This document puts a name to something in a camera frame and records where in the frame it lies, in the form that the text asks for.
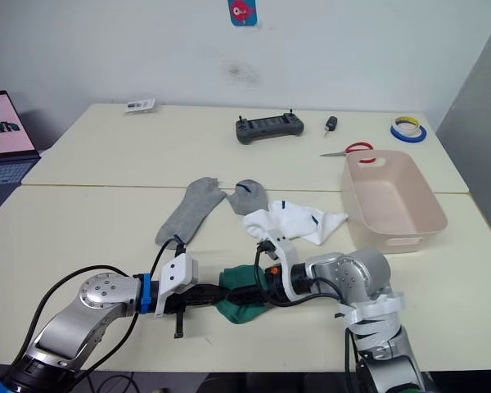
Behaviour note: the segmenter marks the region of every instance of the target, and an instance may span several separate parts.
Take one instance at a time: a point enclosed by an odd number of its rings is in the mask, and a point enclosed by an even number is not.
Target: white sock
[[[267,230],[278,228],[287,238],[302,237],[320,246],[346,219],[344,213],[333,214],[288,201],[274,201],[269,211],[256,210],[246,215],[242,223],[257,239],[264,238]]]

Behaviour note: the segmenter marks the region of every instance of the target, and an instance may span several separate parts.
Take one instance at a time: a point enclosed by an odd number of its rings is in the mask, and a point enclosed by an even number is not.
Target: red scissor handle
[[[373,146],[371,143],[367,142],[356,142],[345,148],[346,153],[352,153],[354,151],[364,151],[364,150],[373,150]],[[376,158],[368,158],[366,160],[360,160],[360,162],[364,164],[369,164],[371,162],[375,162]]]

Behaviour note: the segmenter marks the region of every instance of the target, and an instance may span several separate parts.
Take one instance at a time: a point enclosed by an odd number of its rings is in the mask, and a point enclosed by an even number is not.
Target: laptop screen
[[[0,94],[0,153],[34,150],[7,94]]]

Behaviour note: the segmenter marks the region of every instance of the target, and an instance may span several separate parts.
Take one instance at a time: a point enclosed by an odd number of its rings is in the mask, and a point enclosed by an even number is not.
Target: white tabletop
[[[67,273],[90,264],[112,264],[127,273],[147,271],[158,251],[155,233],[183,193],[142,187],[18,188],[0,209],[0,363],[11,362],[43,293]],[[270,192],[269,197],[341,210],[338,192]],[[388,256],[392,285],[406,296],[401,319],[422,369],[491,368],[491,232],[468,195],[437,198],[448,228],[423,251]],[[324,246],[301,239],[295,245],[301,260],[354,249],[345,224]],[[188,252],[199,260],[200,281],[216,283],[224,268],[253,263],[255,240],[223,201]],[[267,257],[262,260],[264,266],[271,263]],[[55,294],[42,323],[74,299],[86,276]],[[333,318],[336,311],[334,301],[321,299],[233,325],[214,307],[189,309],[181,340],[173,339],[174,316],[142,316],[125,346],[103,367],[340,371],[343,326]],[[109,327],[92,360],[118,342],[128,323],[127,318]]]
[[[44,154],[24,184],[186,187],[197,178],[218,178],[233,188],[253,178],[270,190],[339,191],[342,157],[320,157],[349,144],[407,152],[434,192],[467,192],[423,114],[421,143],[390,134],[399,115],[379,112],[295,111],[304,122],[300,137],[287,136],[242,145],[236,140],[238,115],[255,119],[281,110],[202,106],[160,106],[154,113],[124,113],[119,104],[96,104]],[[324,137],[329,116],[336,130]]]

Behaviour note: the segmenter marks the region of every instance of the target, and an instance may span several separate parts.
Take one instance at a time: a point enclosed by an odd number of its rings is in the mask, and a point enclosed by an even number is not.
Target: gray sock
[[[254,180],[242,180],[235,186],[235,193],[227,196],[232,209],[238,215],[248,215],[259,209],[268,209],[268,194],[262,184]]]
[[[190,242],[204,218],[225,196],[216,178],[199,178],[189,184],[182,202],[156,234],[155,243],[162,246],[175,236],[185,244]],[[176,243],[170,242],[167,248],[176,248]]]

